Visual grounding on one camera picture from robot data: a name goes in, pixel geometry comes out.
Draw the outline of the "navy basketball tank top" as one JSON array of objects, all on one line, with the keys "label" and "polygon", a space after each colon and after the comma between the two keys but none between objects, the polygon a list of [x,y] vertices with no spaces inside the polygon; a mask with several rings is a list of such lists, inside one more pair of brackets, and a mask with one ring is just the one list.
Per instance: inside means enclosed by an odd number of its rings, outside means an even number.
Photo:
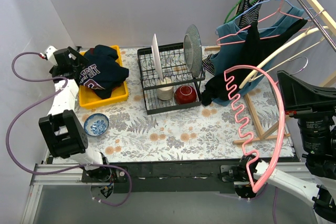
[{"label": "navy basketball tank top", "polygon": [[93,90],[101,99],[111,97],[112,91],[129,77],[129,69],[117,63],[118,52],[105,45],[97,45],[85,52],[86,67],[79,76],[79,84]]}]

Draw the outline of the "thick pink hanger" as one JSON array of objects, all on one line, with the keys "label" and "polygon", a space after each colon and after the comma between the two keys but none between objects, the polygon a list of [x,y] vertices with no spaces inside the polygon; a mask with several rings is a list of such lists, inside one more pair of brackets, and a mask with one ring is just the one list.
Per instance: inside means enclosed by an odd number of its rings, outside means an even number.
[{"label": "thick pink hanger", "polygon": [[[266,165],[265,171],[261,174],[261,176],[259,177],[257,181],[254,180],[254,177],[253,177],[254,173],[251,172],[250,165],[256,163],[259,160],[259,151],[256,149],[253,149],[250,152],[245,150],[245,146],[251,143],[252,140],[254,139],[254,134],[253,132],[247,132],[245,134],[242,133],[243,127],[245,127],[249,123],[249,118],[246,116],[239,118],[239,115],[243,112],[243,110],[245,109],[245,106],[243,104],[237,104],[237,102],[240,99],[240,94],[234,93],[234,91],[236,91],[237,89],[237,85],[233,83],[233,81],[235,80],[235,77],[228,75],[230,72],[235,71],[237,69],[251,69],[251,70],[256,70],[260,72],[270,82],[275,92],[276,99],[278,101],[279,120],[278,120],[278,135],[276,138],[276,145],[275,145],[274,152],[273,152],[273,155],[271,157],[269,164]],[[254,193],[257,193],[262,188],[263,184],[270,178],[270,176],[272,175],[272,173],[274,172],[276,168],[276,165],[278,163],[278,158],[280,155],[280,151],[282,148],[283,138],[285,135],[284,134],[285,121],[286,121],[285,110],[284,110],[284,103],[283,103],[283,100],[280,94],[280,90],[278,88],[278,82],[275,82],[273,78],[268,73],[263,71],[262,69],[255,67],[255,66],[251,66],[251,65],[237,65],[237,66],[233,66],[231,68],[226,69],[224,71],[224,80],[226,82],[225,87],[226,87],[226,90],[228,91],[228,98],[230,100],[230,106],[232,110],[235,111],[235,115],[234,115],[235,122],[239,124],[238,135],[240,138],[244,140],[242,143],[243,155],[245,157],[251,156],[253,154],[255,155],[252,159],[247,161],[245,165],[245,169],[248,175],[251,189]]]}]

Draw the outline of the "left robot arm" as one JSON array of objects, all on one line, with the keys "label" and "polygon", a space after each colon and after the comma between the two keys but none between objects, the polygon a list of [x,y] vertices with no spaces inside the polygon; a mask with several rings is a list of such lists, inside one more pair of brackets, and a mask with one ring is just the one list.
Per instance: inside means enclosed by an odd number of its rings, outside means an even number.
[{"label": "left robot arm", "polygon": [[56,49],[48,46],[45,57],[53,67],[56,95],[47,116],[39,119],[39,127],[54,158],[72,158],[85,173],[100,182],[108,181],[112,170],[107,158],[89,146],[87,134],[75,115],[79,92],[79,75],[88,59],[71,47]]}]

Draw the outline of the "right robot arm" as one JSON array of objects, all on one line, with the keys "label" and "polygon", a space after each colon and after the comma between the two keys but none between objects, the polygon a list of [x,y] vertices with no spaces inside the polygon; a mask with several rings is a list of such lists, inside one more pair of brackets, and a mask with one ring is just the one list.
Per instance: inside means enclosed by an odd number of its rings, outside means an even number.
[{"label": "right robot arm", "polygon": [[[255,195],[264,184],[282,189],[310,206],[316,215],[335,222],[335,88],[308,84],[286,71],[270,79],[278,102],[278,134],[270,161],[263,161],[257,150],[243,151],[236,166],[221,172],[226,182],[242,182]],[[298,122],[303,166],[311,181],[287,173],[278,164],[286,118]]]}]

